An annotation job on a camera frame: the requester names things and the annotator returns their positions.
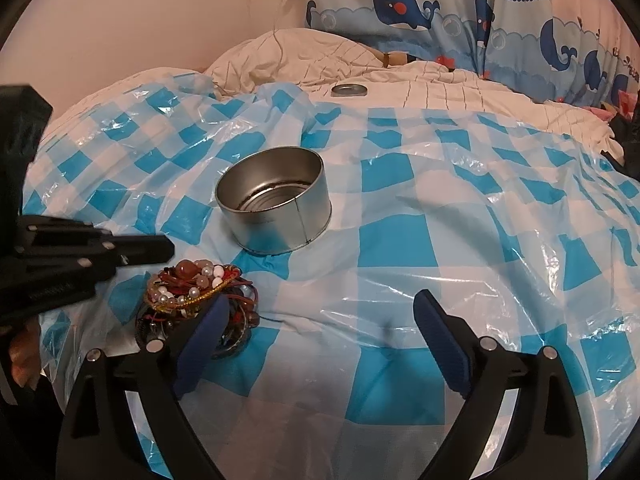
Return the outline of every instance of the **pearl bead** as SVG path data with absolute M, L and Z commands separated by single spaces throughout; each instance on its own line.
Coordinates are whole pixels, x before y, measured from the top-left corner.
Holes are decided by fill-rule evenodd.
M 174 267 L 175 275 L 181 280 L 190 280 L 199 270 L 198 266 L 189 260 L 181 260 Z
M 194 263 L 201 269 L 204 269 L 205 267 L 213 267 L 213 264 L 209 260 L 196 260 Z
M 198 288 L 207 288 L 209 286 L 209 280 L 198 274 L 196 276 L 196 285 Z

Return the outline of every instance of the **bed sheet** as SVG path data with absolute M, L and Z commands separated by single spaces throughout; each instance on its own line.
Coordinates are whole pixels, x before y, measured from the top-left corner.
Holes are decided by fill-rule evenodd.
M 570 134 L 594 153 L 619 162 L 622 147 L 609 125 L 589 111 L 561 102 L 536 104 L 505 85 L 469 70 L 453 72 L 433 61 L 385 68 L 365 46 L 335 34 L 306 28 L 281 29 L 230 49 L 205 72 L 221 95 L 253 92 L 266 82 L 292 82 L 315 102 L 359 108 L 432 108 L 505 115 L 555 134 Z M 332 98 L 338 83 L 367 86 L 366 97 Z
M 276 321 L 211 362 L 181 401 L 228 480 L 418 478 L 462 405 L 413 321 L 422 288 L 509 349 L 558 349 L 595 478 L 640 413 L 638 184 L 567 134 L 487 112 L 313 103 L 292 84 L 225 101 L 214 90 L 206 76 L 169 76 L 72 114 L 30 168 L 24 209 L 163 232 L 176 260 L 232 262 L 254 280 Z M 244 156 L 292 144 L 325 162 L 331 223 L 291 254 L 251 256 L 224 228 L 214 187 Z M 122 269 L 94 300 L 42 317 L 61 399 L 89 349 L 135 349 L 132 318 L 155 270 Z

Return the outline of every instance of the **checkered tablecloth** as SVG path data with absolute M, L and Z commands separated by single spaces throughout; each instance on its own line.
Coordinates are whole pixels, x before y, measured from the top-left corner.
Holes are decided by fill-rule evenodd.
M 176 259 L 232 262 L 254 280 L 274 321 L 182 400 L 227 478 L 417 478 L 462 405 L 415 326 L 422 288 L 478 335 L 558 349 L 594 478 L 640 413 L 638 183 L 569 136 L 492 114 L 312 104 L 290 84 L 227 102 L 213 92 L 185 74 L 72 118 L 42 146 L 24 209 L 163 232 Z M 223 228 L 214 188 L 234 162 L 282 145 L 322 155 L 334 214 L 306 248 L 251 256 Z M 123 269 L 95 300 L 43 316 L 61 396 L 89 349 L 135 348 L 153 270 Z M 495 459 L 513 401 L 477 471 Z

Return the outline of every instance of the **beige wall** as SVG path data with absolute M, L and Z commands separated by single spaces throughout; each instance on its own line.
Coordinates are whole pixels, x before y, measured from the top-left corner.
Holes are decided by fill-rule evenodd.
M 158 66 L 201 69 L 274 27 L 303 25 L 305 0 L 33 0 L 0 51 L 0 82 L 29 82 L 54 116 Z

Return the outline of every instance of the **silver tin can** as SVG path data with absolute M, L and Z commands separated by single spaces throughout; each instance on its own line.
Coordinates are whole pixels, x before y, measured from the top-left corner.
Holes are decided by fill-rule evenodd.
M 238 243 L 255 254 L 295 251 L 331 218 L 322 158 L 296 146 L 237 162 L 218 181 L 216 201 Z

